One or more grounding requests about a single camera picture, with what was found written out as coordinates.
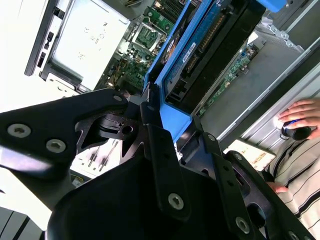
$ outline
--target silver screw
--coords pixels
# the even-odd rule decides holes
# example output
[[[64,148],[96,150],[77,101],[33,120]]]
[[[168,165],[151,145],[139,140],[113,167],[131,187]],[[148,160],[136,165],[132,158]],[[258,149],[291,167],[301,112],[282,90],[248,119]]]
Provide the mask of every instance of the silver screw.
[[[154,110],[155,110],[155,108],[154,108],[153,106],[148,105],[147,107],[148,107],[148,109],[150,109],[151,111],[154,111]]]
[[[250,227],[242,217],[237,216],[235,218],[235,223],[242,232],[244,232],[245,234],[250,233]]]
[[[217,1],[216,1],[216,5],[217,5],[218,7],[221,7],[222,2],[223,2],[223,0],[217,0]]]
[[[299,238],[297,237],[297,235],[293,231],[289,231],[289,235],[292,240],[299,240]]]
[[[242,157],[238,153],[235,153],[234,156],[235,156],[236,159],[242,160]]]
[[[215,140],[216,140],[215,137],[212,136],[211,134],[208,135],[208,138],[209,138],[211,141],[215,141]]]
[[[119,102],[122,101],[122,98],[120,96],[114,95],[113,98]]]
[[[176,193],[170,193],[168,197],[169,204],[176,210],[181,210],[184,208],[184,201],[182,198]]]
[[[51,139],[46,142],[46,149],[50,152],[59,154],[66,150],[66,144],[59,139]]]
[[[31,128],[22,123],[15,123],[8,127],[8,134],[16,138],[25,138],[31,134]]]

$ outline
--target black mounting arm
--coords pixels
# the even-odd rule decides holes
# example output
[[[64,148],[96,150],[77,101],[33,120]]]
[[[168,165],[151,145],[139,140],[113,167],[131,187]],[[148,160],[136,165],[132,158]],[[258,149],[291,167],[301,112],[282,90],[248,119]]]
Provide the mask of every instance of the black mounting arm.
[[[146,91],[139,106],[103,89],[0,114],[0,166],[39,184],[63,179],[80,152],[122,140],[118,167],[54,207],[48,240],[314,239],[241,154],[223,156],[202,129],[182,144],[180,165],[159,89]]]

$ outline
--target label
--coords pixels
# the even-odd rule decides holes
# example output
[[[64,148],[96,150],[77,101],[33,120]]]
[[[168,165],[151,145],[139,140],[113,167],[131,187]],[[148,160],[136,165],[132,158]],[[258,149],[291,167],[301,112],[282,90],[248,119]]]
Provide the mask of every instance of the label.
[[[168,50],[166,51],[167,53],[170,52],[172,46],[174,45],[175,43],[175,40],[173,39],[172,42],[170,43],[169,47],[168,47]]]
[[[265,167],[275,159],[276,155],[265,151],[256,146],[250,145],[246,142],[235,140],[223,153],[229,151],[237,151],[242,154],[244,158],[251,164],[251,166],[258,171],[262,171]]]
[[[80,187],[83,183],[79,181],[77,178],[75,178],[72,184],[77,188],[77,187]]]
[[[189,51],[185,54],[184,58],[182,59],[183,63],[185,63],[187,61],[187,59],[189,58],[190,54],[192,53],[192,51],[195,49],[196,47],[196,43],[192,43],[191,47],[189,48]]]

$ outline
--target metal panel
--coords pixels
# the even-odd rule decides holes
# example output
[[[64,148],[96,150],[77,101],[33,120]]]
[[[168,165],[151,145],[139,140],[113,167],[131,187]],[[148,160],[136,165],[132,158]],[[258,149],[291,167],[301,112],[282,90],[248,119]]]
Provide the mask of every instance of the metal panel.
[[[249,72],[239,76],[217,102],[206,110],[201,123],[205,132],[221,139],[250,106],[257,104],[277,78],[300,54],[287,47],[266,43],[248,65]]]
[[[277,128],[277,115],[294,102],[320,96],[320,63],[261,116],[242,136],[243,140],[276,152],[284,142]]]
[[[42,230],[30,220],[17,240],[38,240],[41,233]]]
[[[320,36],[320,1],[313,3],[305,15],[288,31],[291,41],[304,49],[307,49]]]
[[[75,0],[52,62],[93,90],[129,24],[101,0]]]
[[[303,8],[308,5],[306,2],[306,0],[288,0],[287,7],[283,7],[278,12],[268,12],[266,17],[272,19],[273,24],[278,29],[286,30],[287,27],[299,17]]]
[[[4,228],[8,224],[12,214],[13,214],[13,211],[0,207],[0,233],[4,231]]]
[[[11,240],[14,239],[18,230],[22,226],[23,222],[27,218],[26,215],[19,212],[13,212],[11,218],[9,219],[5,229],[3,230],[0,240]]]
[[[221,149],[227,148],[235,139],[238,139],[319,63],[319,40],[320,38],[281,74],[278,82],[274,82],[265,91],[265,96],[261,97],[260,101],[254,102],[248,107],[248,112],[244,112],[236,119],[235,127],[230,127],[225,131],[224,137],[220,140]]]

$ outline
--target finger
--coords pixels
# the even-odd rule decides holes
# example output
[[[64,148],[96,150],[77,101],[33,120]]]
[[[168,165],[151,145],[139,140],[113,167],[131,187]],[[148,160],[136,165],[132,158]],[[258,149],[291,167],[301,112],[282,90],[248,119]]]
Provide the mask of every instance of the finger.
[[[308,104],[308,105],[300,105],[300,106],[295,106],[293,108],[289,108],[288,110],[282,112],[279,115],[279,118],[288,116],[290,114],[295,114],[295,113],[299,113],[299,112],[304,112],[304,111],[309,111],[309,110],[314,110],[317,109],[317,106],[314,104]]]
[[[279,118],[280,122],[286,123],[293,120],[299,120],[299,119],[307,119],[307,118],[318,118],[320,117],[320,111],[319,110],[306,110],[306,111],[299,111],[295,113],[291,113],[289,115],[283,116]]]
[[[288,188],[285,186],[276,186],[274,192],[276,194],[286,193],[286,192],[288,192]]]
[[[317,127],[320,126],[320,117],[309,117],[301,119],[287,126],[288,129],[297,129],[303,127]]]
[[[320,129],[316,128],[311,132],[311,134],[308,137],[308,139],[311,140],[311,139],[315,139],[315,138],[318,138],[318,137],[320,137]]]
[[[314,99],[303,99],[300,101],[296,101],[294,104],[292,104],[288,109],[292,109],[294,107],[298,107],[301,105],[309,105],[309,104],[314,104],[316,101]]]

